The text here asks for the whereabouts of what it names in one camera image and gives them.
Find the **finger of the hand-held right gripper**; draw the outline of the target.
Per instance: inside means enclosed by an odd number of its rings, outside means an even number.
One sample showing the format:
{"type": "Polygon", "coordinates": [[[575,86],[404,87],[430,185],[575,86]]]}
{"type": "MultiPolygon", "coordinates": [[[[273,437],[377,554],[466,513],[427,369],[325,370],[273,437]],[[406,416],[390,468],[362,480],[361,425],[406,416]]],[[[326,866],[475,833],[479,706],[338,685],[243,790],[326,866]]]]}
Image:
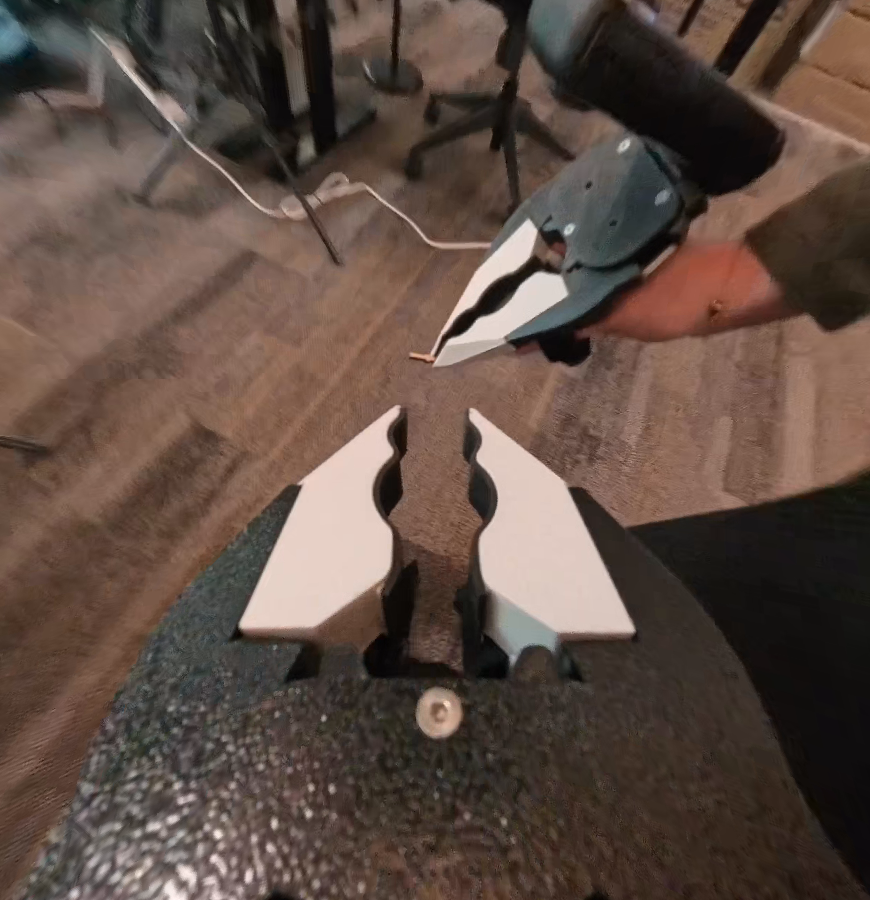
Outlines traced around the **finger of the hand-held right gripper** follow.
{"type": "Polygon", "coordinates": [[[553,309],[567,295],[563,276],[535,272],[491,311],[485,311],[480,303],[472,311],[472,317],[463,320],[469,323],[464,323],[460,331],[452,326],[432,365],[435,368],[457,366],[505,349],[513,332],[553,309]]]}
{"type": "Polygon", "coordinates": [[[441,330],[441,339],[450,336],[452,326],[459,331],[457,323],[471,318],[478,304],[491,311],[530,275],[545,271],[534,253],[539,237],[537,227],[526,220],[485,258],[460,294],[441,330]]]}

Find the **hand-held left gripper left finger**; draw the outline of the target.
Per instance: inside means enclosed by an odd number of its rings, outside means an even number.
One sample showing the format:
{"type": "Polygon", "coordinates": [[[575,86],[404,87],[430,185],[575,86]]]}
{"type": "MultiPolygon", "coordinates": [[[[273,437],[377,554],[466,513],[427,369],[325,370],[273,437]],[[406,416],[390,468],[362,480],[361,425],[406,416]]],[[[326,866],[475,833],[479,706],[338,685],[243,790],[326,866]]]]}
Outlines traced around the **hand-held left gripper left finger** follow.
{"type": "Polygon", "coordinates": [[[402,569],[389,515],[402,496],[407,412],[392,406],[297,485],[239,619],[240,636],[371,644],[402,569]]]}

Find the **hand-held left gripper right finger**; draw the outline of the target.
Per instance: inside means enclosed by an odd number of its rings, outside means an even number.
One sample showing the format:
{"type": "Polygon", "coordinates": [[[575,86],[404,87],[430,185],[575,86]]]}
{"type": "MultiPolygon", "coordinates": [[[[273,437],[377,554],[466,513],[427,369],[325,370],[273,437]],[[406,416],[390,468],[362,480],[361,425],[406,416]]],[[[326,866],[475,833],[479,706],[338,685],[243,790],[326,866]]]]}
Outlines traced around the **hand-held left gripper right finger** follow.
{"type": "Polygon", "coordinates": [[[474,534],[468,590],[471,639],[509,666],[529,648],[631,641],[635,623],[573,489],[480,411],[466,412],[463,458],[474,534]]]}

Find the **person's right forearm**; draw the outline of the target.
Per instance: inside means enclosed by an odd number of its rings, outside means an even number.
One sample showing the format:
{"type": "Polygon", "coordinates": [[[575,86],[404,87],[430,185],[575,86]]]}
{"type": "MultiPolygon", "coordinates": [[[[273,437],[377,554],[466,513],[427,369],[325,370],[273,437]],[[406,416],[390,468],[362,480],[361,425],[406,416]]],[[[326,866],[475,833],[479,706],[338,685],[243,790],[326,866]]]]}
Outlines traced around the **person's right forearm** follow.
{"type": "Polygon", "coordinates": [[[870,315],[870,155],[826,177],[745,235],[786,303],[825,331],[870,315]]]}

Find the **person's right hand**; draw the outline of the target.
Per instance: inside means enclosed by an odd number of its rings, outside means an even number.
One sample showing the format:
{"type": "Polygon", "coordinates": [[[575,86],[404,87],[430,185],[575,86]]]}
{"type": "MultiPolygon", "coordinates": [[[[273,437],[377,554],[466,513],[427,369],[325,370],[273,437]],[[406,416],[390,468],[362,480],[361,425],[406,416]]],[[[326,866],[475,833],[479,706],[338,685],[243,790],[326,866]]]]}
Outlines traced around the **person's right hand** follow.
{"type": "Polygon", "coordinates": [[[744,241],[687,244],[576,336],[665,343],[799,316],[744,241]]]}

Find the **black chair star base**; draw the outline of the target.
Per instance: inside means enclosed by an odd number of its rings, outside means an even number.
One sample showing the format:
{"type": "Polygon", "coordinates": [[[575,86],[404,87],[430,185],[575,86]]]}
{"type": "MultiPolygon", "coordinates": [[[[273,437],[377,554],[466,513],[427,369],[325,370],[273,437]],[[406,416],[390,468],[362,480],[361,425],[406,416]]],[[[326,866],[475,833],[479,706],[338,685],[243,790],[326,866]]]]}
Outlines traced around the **black chair star base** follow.
{"type": "Polygon", "coordinates": [[[498,9],[506,21],[495,60],[507,76],[497,93],[431,93],[423,112],[423,119],[429,125],[438,123],[442,107],[450,107],[463,114],[437,127],[428,137],[413,145],[408,151],[404,172],[408,179],[418,179],[422,174],[424,157],[429,151],[487,131],[490,133],[490,150],[500,151],[504,155],[510,198],[518,204],[518,134],[530,137],[565,162],[574,160],[575,153],[554,136],[533,113],[529,103],[519,96],[520,69],[528,46],[528,21],[533,2],[490,1],[488,4],[498,9]]]}

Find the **black tripod leg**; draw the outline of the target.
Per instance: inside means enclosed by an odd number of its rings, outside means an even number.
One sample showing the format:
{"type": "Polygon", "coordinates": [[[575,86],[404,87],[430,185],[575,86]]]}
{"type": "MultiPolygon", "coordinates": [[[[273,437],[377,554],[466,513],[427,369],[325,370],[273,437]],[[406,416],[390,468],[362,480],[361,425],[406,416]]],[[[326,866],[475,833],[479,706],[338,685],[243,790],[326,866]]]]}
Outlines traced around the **black tripod leg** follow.
{"type": "Polygon", "coordinates": [[[230,96],[243,105],[249,113],[252,122],[257,128],[260,140],[270,151],[274,162],[284,176],[285,182],[292,189],[293,196],[306,213],[307,219],[317,232],[330,258],[335,264],[342,264],[343,260],[328,235],[328,231],[326,231],[318,218],[316,210],[311,206],[308,197],[298,186],[296,175],[283,155],[281,143],[269,126],[265,108],[262,104],[260,86],[248,65],[250,54],[247,51],[242,52],[238,49],[238,41],[232,37],[227,28],[223,13],[223,9],[226,8],[226,2],[206,1],[205,6],[207,7],[211,24],[216,60],[219,62],[230,96]]]}

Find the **black desk leg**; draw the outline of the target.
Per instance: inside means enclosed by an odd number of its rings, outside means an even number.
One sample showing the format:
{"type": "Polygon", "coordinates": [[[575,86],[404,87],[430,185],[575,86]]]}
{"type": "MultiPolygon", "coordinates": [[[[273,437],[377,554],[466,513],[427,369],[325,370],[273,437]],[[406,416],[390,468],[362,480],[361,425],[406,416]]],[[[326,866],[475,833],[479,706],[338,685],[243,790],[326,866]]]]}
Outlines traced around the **black desk leg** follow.
{"type": "Polygon", "coordinates": [[[303,163],[315,162],[376,118],[371,90],[357,75],[337,76],[328,4],[297,1],[296,16],[307,109],[302,124],[308,149],[303,163]]]}

